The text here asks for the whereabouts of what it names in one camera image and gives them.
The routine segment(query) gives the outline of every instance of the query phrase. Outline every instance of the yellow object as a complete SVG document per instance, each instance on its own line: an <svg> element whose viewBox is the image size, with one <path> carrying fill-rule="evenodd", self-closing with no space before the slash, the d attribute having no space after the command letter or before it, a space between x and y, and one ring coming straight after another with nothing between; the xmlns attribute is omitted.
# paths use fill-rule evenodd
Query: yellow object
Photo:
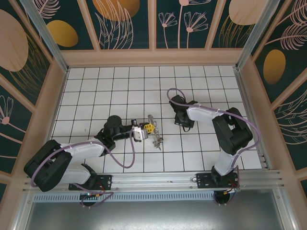
<svg viewBox="0 0 307 230"><path fill-rule="evenodd" d="M112 21L126 19L120 8L123 12L126 9L131 18L136 15L140 8L140 0L93 0L93 4L102 16Z"/></svg>
<svg viewBox="0 0 307 230"><path fill-rule="evenodd" d="M78 43L78 35L74 28L61 20L54 20L47 27L56 43L64 47L72 47Z"/></svg>
<svg viewBox="0 0 307 230"><path fill-rule="evenodd" d="M267 0L231 0L229 17L237 25L253 25L258 21Z"/></svg>
<svg viewBox="0 0 307 230"><path fill-rule="evenodd" d="M147 129L148 134L151 134L155 129L153 124L144 125L144 128Z"/></svg>
<svg viewBox="0 0 307 230"><path fill-rule="evenodd" d="M12 72L20 71L27 62L27 34L9 13L0 10L0 66Z"/></svg>
<svg viewBox="0 0 307 230"><path fill-rule="evenodd" d="M263 65L263 76L266 82L274 85L282 77L286 58L282 51L274 49L267 54Z"/></svg>

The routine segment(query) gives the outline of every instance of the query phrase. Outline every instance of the white tiled floor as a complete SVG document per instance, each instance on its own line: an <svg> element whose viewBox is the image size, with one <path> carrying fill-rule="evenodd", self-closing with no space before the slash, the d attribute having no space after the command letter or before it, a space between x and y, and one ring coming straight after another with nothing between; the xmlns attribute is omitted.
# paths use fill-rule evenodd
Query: white tiled floor
<svg viewBox="0 0 307 230"><path fill-rule="evenodd" d="M83 141L96 135L110 115L119 115L126 124L133 118L147 121L152 114L164 138L161 150L150 136L134 144L136 161L130 169L123 170L108 155L86 163L97 173L210 170L220 150L214 128L196 122L185 133L176 126L166 97L171 87L182 89L188 102L222 110L236 107L247 116L231 66L75 68L69 72L52 138L60 143ZM130 164L129 140L117 141L112 152ZM240 169L261 169L256 149L242 154L237 164Z"/></svg>

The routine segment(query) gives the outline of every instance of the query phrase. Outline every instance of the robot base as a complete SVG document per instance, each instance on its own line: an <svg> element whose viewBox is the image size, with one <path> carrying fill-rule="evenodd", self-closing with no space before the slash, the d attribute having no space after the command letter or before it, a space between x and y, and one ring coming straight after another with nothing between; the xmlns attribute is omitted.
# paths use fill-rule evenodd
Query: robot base
<svg viewBox="0 0 307 230"><path fill-rule="evenodd" d="M196 174L198 188L231 188L232 184L238 185L238 175L236 172L222 176L220 182L217 184L212 178L212 173L198 173Z"/></svg>
<svg viewBox="0 0 307 230"><path fill-rule="evenodd" d="M90 187L87 184L81 184L80 186L88 190L100 191L102 190L101 185L103 186L104 190L111 190L112 175L98 175L96 177L96 183L93 186ZM73 184L69 184L68 189L71 191L81 191L80 188L77 188Z"/></svg>

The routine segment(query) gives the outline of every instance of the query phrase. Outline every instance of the metal plate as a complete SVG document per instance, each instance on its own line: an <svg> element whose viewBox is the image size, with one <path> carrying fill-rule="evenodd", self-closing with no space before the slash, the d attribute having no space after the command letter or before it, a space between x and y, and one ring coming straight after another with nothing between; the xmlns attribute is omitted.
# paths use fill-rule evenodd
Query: metal plate
<svg viewBox="0 0 307 230"><path fill-rule="evenodd" d="M93 185L93 187L89 187L87 185L81 185L83 188L89 189L89 190L95 190L95 191L100 191L104 187L104 190L111 190L111 185L112 185L112 175L98 175L97 176L97 182L96 184ZM82 191L82 189L77 188L73 184L69 184L68 189L70 191Z"/></svg>
<svg viewBox="0 0 307 230"><path fill-rule="evenodd" d="M217 185L211 178L211 173L198 173L196 174L197 187L198 188L231 188L233 182L236 186L238 175L236 172L229 173L223 176L219 185Z"/></svg>

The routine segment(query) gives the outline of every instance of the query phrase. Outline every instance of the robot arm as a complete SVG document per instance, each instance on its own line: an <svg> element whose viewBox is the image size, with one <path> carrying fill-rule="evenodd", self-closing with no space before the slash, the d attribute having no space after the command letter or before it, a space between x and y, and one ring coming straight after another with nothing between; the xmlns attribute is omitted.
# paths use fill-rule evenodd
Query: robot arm
<svg viewBox="0 0 307 230"><path fill-rule="evenodd" d="M196 104L196 101L186 103L185 99L177 95L172 101L179 104ZM213 126L221 148L218 161L212 168L212 178L218 184L221 177L229 174L233 170L237 152L247 146L252 140L253 135L247 124L232 116L221 112L213 112L200 107L179 106L170 101L176 116L175 124L185 128L193 128L194 122L204 122ZM227 110L230 113L241 116L236 108Z"/></svg>
<svg viewBox="0 0 307 230"><path fill-rule="evenodd" d="M94 138L86 141L88 144L83 142L82 145L67 148L48 160L39 170L34 182L43 192L51 190L58 184L76 183L92 187L97 181L97 174L87 164L80 165L79 162L92 157L105 156L107 151L99 143L111 151L115 148L115 141L130 137L131 130L134 141L141 142L148 138L149 128L152 128L149 123L138 125L136 120L132 120L131 125L123 126L121 118L113 115L108 118L104 128ZM60 144L55 140L47 141L25 165L24 172L32 177L39 165L51 153L67 146L70 144Z"/></svg>

